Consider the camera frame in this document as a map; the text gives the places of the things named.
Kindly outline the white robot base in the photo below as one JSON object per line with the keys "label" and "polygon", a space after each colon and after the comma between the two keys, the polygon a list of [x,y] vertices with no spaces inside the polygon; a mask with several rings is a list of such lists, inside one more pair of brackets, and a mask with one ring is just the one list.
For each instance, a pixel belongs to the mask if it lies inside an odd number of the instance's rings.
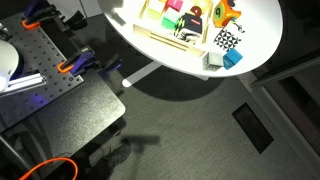
{"label": "white robot base", "polygon": [[10,43],[0,40],[0,92],[9,85],[10,78],[19,65],[19,54]]}

